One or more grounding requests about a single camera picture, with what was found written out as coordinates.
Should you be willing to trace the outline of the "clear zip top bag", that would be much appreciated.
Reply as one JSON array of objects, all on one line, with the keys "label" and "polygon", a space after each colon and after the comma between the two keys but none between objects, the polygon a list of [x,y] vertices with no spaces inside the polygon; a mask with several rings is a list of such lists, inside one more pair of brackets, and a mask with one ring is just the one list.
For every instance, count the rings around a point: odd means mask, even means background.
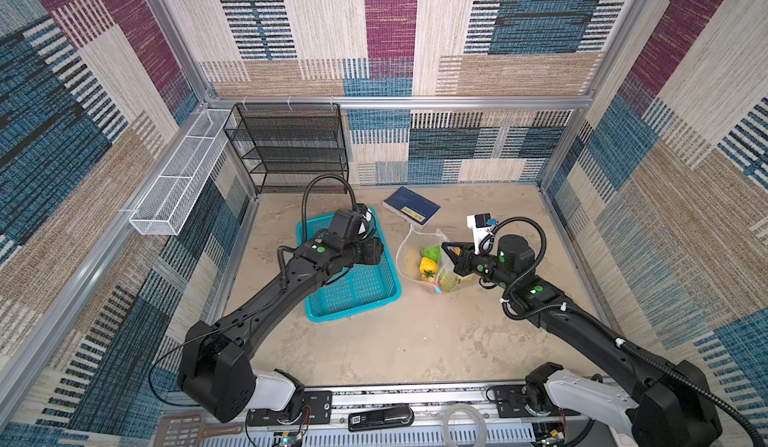
[{"label": "clear zip top bag", "polygon": [[442,250],[442,244],[447,241],[440,230],[425,233],[411,226],[397,251],[398,274],[435,294],[450,293],[468,285],[472,277],[456,274],[449,256]]}]

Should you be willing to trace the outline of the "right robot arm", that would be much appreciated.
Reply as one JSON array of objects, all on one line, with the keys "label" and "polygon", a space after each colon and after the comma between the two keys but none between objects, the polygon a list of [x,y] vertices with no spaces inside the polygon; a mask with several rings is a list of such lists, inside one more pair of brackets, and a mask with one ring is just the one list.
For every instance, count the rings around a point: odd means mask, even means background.
[{"label": "right robot arm", "polygon": [[714,395],[703,372],[688,361],[673,364],[620,336],[579,307],[563,290],[537,275],[546,252],[517,236],[496,255],[471,242],[445,242],[455,273],[476,275],[503,288],[504,314],[560,338],[597,365],[629,396],[612,425],[640,446],[709,446],[723,433],[719,416],[731,417],[755,446],[763,435],[743,414]]}]

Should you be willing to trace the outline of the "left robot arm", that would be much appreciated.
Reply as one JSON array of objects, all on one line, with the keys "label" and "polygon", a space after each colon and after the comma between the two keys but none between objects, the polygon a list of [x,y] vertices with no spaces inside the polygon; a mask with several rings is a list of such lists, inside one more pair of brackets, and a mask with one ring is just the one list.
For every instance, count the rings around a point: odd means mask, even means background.
[{"label": "left robot arm", "polygon": [[363,204],[336,211],[330,226],[292,249],[280,273],[245,304],[212,325],[194,324],[182,347],[180,390],[222,423],[245,410],[257,387],[250,361],[274,328],[344,270],[380,263],[383,241],[361,231],[371,220]]}]

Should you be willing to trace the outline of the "teal plastic basket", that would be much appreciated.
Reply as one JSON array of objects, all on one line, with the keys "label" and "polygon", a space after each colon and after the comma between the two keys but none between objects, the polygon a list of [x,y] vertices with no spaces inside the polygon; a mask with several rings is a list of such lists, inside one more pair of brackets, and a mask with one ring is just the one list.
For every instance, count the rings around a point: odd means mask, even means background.
[{"label": "teal plastic basket", "polygon": [[369,209],[376,227],[375,236],[382,241],[383,254],[375,266],[355,266],[338,282],[320,288],[304,300],[307,318],[316,323],[342,319],[397,301],[402,294],[383,227],[376,211]]}]

